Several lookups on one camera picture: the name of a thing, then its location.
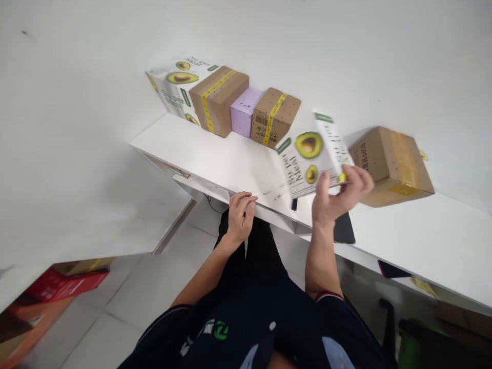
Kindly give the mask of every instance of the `right hand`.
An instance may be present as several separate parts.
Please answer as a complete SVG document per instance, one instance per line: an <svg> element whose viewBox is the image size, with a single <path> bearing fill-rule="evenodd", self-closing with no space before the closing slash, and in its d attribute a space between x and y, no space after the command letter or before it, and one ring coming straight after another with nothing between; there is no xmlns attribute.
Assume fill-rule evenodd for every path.
<svg viewBox="0 0 492 369"><path fill-rule="evenodd" d="M343 184L337 195L329 195L330 174L324 172L316 184L313 201L313 228L332 228L335 220L362 200L374 188L371 175L357 166L342 166L348 183Z"/></svg>

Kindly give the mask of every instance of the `black shirt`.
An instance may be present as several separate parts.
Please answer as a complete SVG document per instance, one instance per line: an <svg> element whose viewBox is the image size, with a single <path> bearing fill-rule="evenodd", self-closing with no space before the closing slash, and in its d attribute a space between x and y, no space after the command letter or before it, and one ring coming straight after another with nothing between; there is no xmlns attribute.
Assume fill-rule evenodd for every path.
<svg viewBox="0 0 492 369"><path fill-rule="evenodd" d="M299 368L390 367L352 306L315 300L286 273L250 271L196 306L174 306L145 331L120 369L266 368L273 350Z"/></svg>

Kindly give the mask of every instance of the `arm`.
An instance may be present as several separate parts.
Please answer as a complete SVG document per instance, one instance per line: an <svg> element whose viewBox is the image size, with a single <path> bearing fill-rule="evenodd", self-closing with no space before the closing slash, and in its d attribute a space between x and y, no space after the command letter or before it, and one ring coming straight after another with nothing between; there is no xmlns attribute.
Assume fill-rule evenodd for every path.
<svg viewBox="0 0 492 369"><path fill-rule="evenodd" d="M229 257L250 235L258 197L251 192L238 192L229 201L229 227L217 247L205 260L198 272L176 297L171 307L194 305L217 287Z"/></svg>
<svg viewBox="0 0 492 369"><path fill-rule="evenodd" d="M307 252L305 291L313 299L324 291L343 296L338 277L333 228L335 220L351 210L374 188L371 175L364 169L343 166L348 183L336 196L329 195L330 174L324 172L316 184L313 201L313 235Z"/></svg>

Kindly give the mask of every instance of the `cable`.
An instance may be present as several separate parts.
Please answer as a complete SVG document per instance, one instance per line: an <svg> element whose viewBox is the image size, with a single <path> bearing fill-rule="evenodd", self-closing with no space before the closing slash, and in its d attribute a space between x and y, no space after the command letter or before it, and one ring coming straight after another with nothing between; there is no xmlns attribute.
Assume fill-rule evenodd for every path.
<svg viewBox="0 0 492 369"><path fill-rule="evenodd" d="M212 206L212 204L210 203L210 201L212 201L212 197L211 196L207 196L206 194L203 194L205 196L205 198L207 199L207 201L209 202L209 206L212 208L212 210L216 213L219 213L219 214L222 214L223 212L220 212L218 211L217 209L214 209L214 207Z"/></svg>

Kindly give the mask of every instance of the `dark pants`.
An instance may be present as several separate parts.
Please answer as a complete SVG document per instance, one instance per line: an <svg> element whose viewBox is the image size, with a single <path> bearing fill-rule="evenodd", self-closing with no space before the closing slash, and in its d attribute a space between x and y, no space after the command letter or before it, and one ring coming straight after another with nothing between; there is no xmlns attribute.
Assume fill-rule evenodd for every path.
<svg viewBox="0 0 492 369"><path fill-rule="evenodd" d="M220 219L219 237L214 248L217 247L222 237L227 232L229 226L229 209L227 209ZM248 252L246 258L244 242L231 255L222 273L221 283L225 280L231 280L239 274L255 271L265 274L285 274L287 270L282 264L278 254L277 245L273 239L270 224L264 220L254 218L253 228L248 237Z"/></svg>

